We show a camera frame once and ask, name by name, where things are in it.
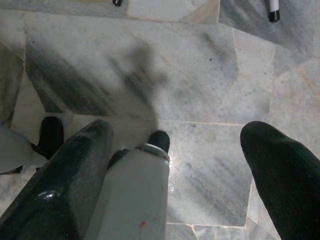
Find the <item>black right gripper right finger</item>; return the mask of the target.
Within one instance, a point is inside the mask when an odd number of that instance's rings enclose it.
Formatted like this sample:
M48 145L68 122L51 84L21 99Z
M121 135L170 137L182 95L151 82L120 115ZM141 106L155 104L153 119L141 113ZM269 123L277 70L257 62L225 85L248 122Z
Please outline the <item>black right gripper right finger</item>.
M240 145L280 238L318 240L319 159L302 143L262 121L242 128Z

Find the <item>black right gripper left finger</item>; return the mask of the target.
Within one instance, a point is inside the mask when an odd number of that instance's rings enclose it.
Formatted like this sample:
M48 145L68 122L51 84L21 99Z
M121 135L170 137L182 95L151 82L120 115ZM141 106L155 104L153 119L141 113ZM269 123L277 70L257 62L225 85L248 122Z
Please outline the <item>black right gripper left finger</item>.
M95 120L69 137L0 218L3 240L82 240L112 152L112 126Z

